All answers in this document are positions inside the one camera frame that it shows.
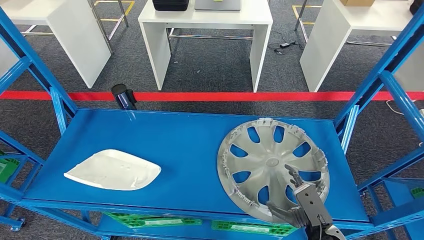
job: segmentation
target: blue metal frame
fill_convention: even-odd
[[[414,49],[419,46],[419,44],[422,43],[422,41],[424,40],[423,23],[424,6],[418,10],[418,12],[412,18],[410,23],[405,27],[404,31],[399,35],[397,40],[392,44],[392,46],[387,50],[382,59],[371,70],[364,82],[360,85],[356,93],[343,107],[338,116],[332,121],[316,119],[316,121],[318,122],[328,121],[329,126],[331,127],[331,134],[335,134],[337,139],[340,139],[340,149],[337,149],[337,151],[341,151],[346,154],[358,114],[364,109],[364,107],[366,107],[366,105],[371,101],[373,96],[383,86],[386,86],[388,91],[392,94],[395,103],[405,114],[406,119],[411,124],[412,128],[417,132],[418,137],[422,141],[424,141],[424,117],[418,112],[411,99],[402,90],[393,75],[399,68],[399,66],[414,51]],[[0,78],[0,93],[7,89],[7,87],[10,86],[10,84],[12,84],[13,81],[18,76],[20,76],[23,71],[28,70],[34,76],[34,78],[42,85],[42,87],[50,94],[53,102],[54,111],[56,113],[60,133],[64,135],[68,127],[70,131],[72,124],[70,124],[69,126],[67,119],[69,117],[71,121],[73,120],[73,118],[78,112],[77,106],[75,105],[75,103],[72,102],[70,97],[60,86],[53,74],[40,60],[40,58],[26,42],[26,40],[22,37],[20,32],[16,29],[10,19],[8,19],[8,17],[1,8],[0,37],[3,41],[6,42],[9,48],[18,57],[18,62],[4,76]],[[130,111],[127,113],[130,118],[130,115],[132,113],[132,116],[134,118],[133,120],[135,120],[134,114],[139,114],[138,112],[141,111]],[[26,147],[24,147],[2,131],[0,131],[0,141],[15,149],[15,152],[7,153],[5,156],[0,156],[0,158],[19,159],[19,166],[15,173],[7,180],[6,183],[0,183],[0,199],[3,199],[10,203],[3,216],[0,216],[0,223],[9,224],[14,230],[18,230],[22,226],[23,222],[22,219],[13,220],[8,218],[11,215],[15,206],[21,206],[30,211],[50,217],[62,223],[68,224],[72,227],[99,236],[103,240],[110,239],[112,235],[146,236],[149,238],[154,238],[157,231],[146,229],[137,232],[132,231],[129,228],[122,229],[122,226],[120,226],[119,224],[115,224],[114,221],[110,221],[110,219],[105,216],[103,216],[102,220],[100,221],[100,224],[103,223],[104,225],[95,226],[90,221],[89,211],[155,214],[164,216],[182,215],[195,217],[199,217],[199,214],[201,214],[201,217],[205,221],[225,220],[235,222],[262,223],[262,221],[258,219],[240,213],[229,214],[227,212],[212,211],[195,212],[135,205],[111,204],[105,203],[104,201],[93,203],[81,201],[26,198],[26,196],[31,193],[31,189],[36,189],[34,186],[32,188],[29,188],[30,183],[33,181],[33,178],[35,177],[39,169],[41,169],[45,165],[45,162],[43,159],[35,155],[32,151],[30,151],[29,149],[27,149]],[[390,239],[395,239],[395,236],[391,229],[397,226],[405,226],[407,234],[411,238],[412,236],[417,235],[418,228],[416,227],[416,223],[424,221],[424,198],[422,197],[419,199],[413,199],[413,197],[408,192],[408,186],[422,186],[424,181],[422,179],[395,178],[393,176],[423,158],[424,147],[419,147],[407,156],[399,159],[392,165],[376,173],[370,179],[361,183],[357,187],[357,192],[354,191],[356,194],[363,193],[365,191],[369,193],[377,209],[377,214],[375,216],[370,216],[369,220],[335,219],[334,223],[339,228],[356,230],[355,233],[348,235],[347,239],[359,238],[381,231],[386,231]],[[18,172],[22,169],[25,163],[32,164],[32,169],[27,179],[19,187],[19,189],[15,189],[11,187],[11,183],[16,178]],[[392,199],[394,203],[394,207],[392,209],[384,211],[379,199],[377,198],[374,188],[380,184],[384,185],[390,199]],[[396,195],[396,193],[399,191],[402,191],[405,196]],[[81,219],[72,216],[60,209],[79,210],[81,211]],[[180,228],[167,228],[170,231],[170,235],[165,237],[161,236],[160,238],[186,239],[186,237],[181,236]],[[201,232],[203,230],[205,229],[202,229],[202,227],[200,226],[196,231]],[[300,234],[300,232],[301,230],[298,230],[293,234],[292,238],[289,236],[288,239],[303,238],[304,234]],[[230,234],[227,235],[227,237],[228,236],[234,238],[249,239],[249,237],[243,235],[243,233],[234,233],[234,235]]]

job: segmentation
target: blue metal shelf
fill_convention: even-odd
[[[19,158],[20,165],[25,162],[32,164],[20,188],[13,188],[11,182],[22,166],[6,183],[0,183],[0,198],[9,202],[0,223],[18,230],[23,220],[8,217],[15,206],[20,206],[103,240],[113,235],[179,240],[275,239],[251,233],[216,231],[209,224],[210,220],[262,223],[234,205],[222,189],[217,174],[217,152],[224,136],[239,124],[256,120],[258,116],[78,109],[1,8],[0,38],[18,58],[15,66],[0,78],[0,94],[27,69],[51,95],[62,134],[45,162],[0,131],[0,141],[15,150],[1,157]],[[424,221],[424,197],[412,199],[408,194],[399,193],[406,192],[408,185],[424,185],[424,180],[394,176],[424,159],[424,147],[415,149],[359,186],[355,185],[344,154],[358,114],[383,86],[393,96],[418,137],[424,140],[424,117],[394,78],[399,66],[423,40],[424,6],[417,11],[335,119],[274,117],[304,129],[324,151],[330,175],[325,206],[336,226],[354,230],[346,231],[349,232],[347,239],[388,231],[388,237],[392,240],[395,236],[390,230],[403,225],[411,239],[421,238],[417,233]],[[104,149],[117,149],[145,158],[160,165],[162,173],[149,186],[135,191],[95,188],[63,176],[75,165]],[[385,185],[394,203],[389,210],[383,209],[375,194],[374,187],[380,184]],[[367,216],[359,197],[365,191],[376,206],[377,214],[374,216]],[[79,210],[82,217],[75,217],[61,209]],[[102,217],[99,226],[95,226],[90,221],[88,211],[197,217],[203,219],[204,224],[134,231],[106,216]],[[305,235],[298,230],[285,239],[305,239]]]
[[[167,227],[145,227],[131,229],[121,223],[113,220],[109,216],[103,215],[99,224],[98,231],[108,236],[127,236],[143,237],[149,239],[161,240],[181,240],[181,239],[203,239],[203,240],[281,240],[281,236],[271,236],[264,234],[213,230],[211,221],[204,220],[202,225],[198,226],[167,226]],[[284,240],[299,240],[306,237],[305,231],[299,229],[289,236],[283,237]]]
[[[217,152],[228,132],[257,119],[258,116],[79,109],[24,199],[55,201],[59,206],[62,202],[124,205],[149,208],[152,212],[168,209],[171,213],[186,211],[192,216],[219,213],[249,219],[220,184]],[[331,186],[325,205],[333,218],[368,221],[333,122],[275,119],[304,129],[324,151]],[[136,191],[95,188],[63,176],[104,149],[147,159],[161,166],[162,172],[150,185]]]
[[[414,200],[410,189],[401,183],[384,181],[384,187],[388,192],[394,206],[402,206]],[[423,236],[424,220],[405,224],[406,233],[409,239],[420,239]]]

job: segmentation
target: silver hubcap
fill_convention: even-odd
[[[295,125],[271,118],[245,122],[227,134],[217,158],[219,180],[231,200],[267,222],[279,222],[265,205],[267,200],[286,210],[296,206],[291,195],[296,187],[285,164],[299,170],[325,201],[330,186],[327,159]]]

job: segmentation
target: white desk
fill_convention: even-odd
[[[318,91],[350,34],[397,36],[412,18],[409,8],[404,0],[376,0],[371,7],[324,0],[300,57],[309,91]]]
[[[240,12],[195,11],[194,5],[195,0],[190,0],[186,11],[156,11],[148,0],[138,17],[157,88],[162,89],[171,58],[166,28],[249,29],[253,30],[250,68],[256,92],[273,24],[267,0],[241,0]]]
[[[0,6],[14,24],[49,26],[87,87],[93,86],[111,53],[87,0],[0,0]],[[0,51],[10,55],[8,48]]]

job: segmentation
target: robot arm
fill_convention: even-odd
[[[299,173],[291,166],[285,165],[285,168],[293,177],[291,183],[296,187],[293,193],[299,206],[287,211],[268,201],[266,205],[272,216],[294,227],[305,227],[308,240],[346,240],[342,231],[333,225],[333,219],[318,196],[315,186],[304,183]]]

